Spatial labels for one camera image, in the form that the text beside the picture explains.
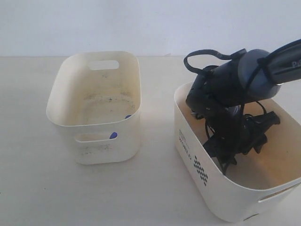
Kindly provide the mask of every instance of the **black strap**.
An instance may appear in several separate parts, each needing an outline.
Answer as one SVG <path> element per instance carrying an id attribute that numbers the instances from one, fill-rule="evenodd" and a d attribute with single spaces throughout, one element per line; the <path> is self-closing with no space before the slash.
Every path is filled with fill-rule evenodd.
<path id="1" fill-rule="evenodd" d="M 197 50 L 197 51 L 189 53 L 184 58 L 184 65 L 187 68 L 187 70 L 190 72 L 193 72 L 196 74 L 207 73 L 206 71 L 204 71 L 202 69 L 192 67 L 188 63 L 188 58 L 193 57 L 193 56 L 198 56 L 198 55 L 212 55 L 220 60 L 233 60 L 233 59 L 241 57 L 244 53 L 246 53 L 246 49 L 241 49 L 240 51 L 237 51 L 231 55 L 221 54 L 220 52 L 213 50 L 213 49 L 202 49 L 202 50 Z"/>

